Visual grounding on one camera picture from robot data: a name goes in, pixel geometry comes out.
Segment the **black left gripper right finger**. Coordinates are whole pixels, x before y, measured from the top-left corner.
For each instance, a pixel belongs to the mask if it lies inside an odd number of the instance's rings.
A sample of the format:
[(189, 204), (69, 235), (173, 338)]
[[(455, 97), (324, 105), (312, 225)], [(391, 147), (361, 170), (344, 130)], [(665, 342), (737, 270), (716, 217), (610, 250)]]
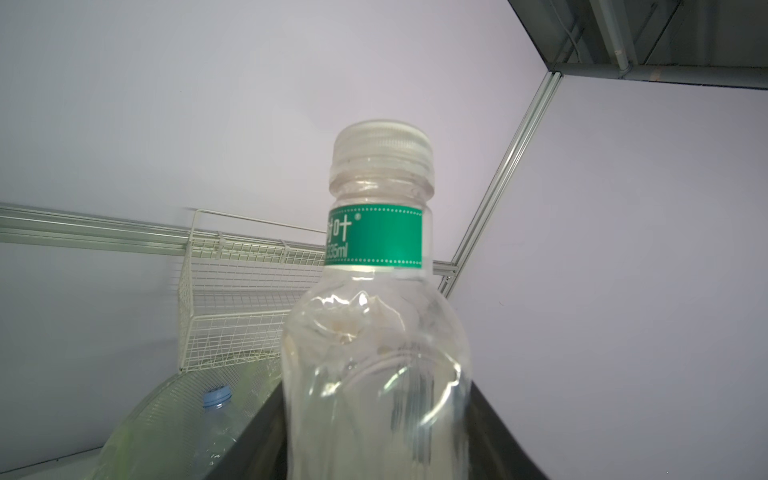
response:
[(467, 409), (469, 479), (548, 480), (505, 426), (475, 382)]

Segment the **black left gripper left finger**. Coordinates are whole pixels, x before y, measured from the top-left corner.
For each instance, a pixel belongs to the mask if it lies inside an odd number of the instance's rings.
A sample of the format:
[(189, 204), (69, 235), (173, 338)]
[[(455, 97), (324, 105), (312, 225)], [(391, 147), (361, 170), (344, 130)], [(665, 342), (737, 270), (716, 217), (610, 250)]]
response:
[(205, 480), (286, 480), (288, 428), (279, 383)]

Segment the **clear bottle green cap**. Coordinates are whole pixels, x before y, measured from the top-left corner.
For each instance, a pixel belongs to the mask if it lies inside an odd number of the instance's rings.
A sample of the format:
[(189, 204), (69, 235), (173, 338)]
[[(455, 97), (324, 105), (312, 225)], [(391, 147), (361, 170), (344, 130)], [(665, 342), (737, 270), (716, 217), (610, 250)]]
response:
[(287, 316), (291, 479), (465, 479), (469, 342), (432, 283), (433, 152), (409, 124), (337, 136), (319, 281)]

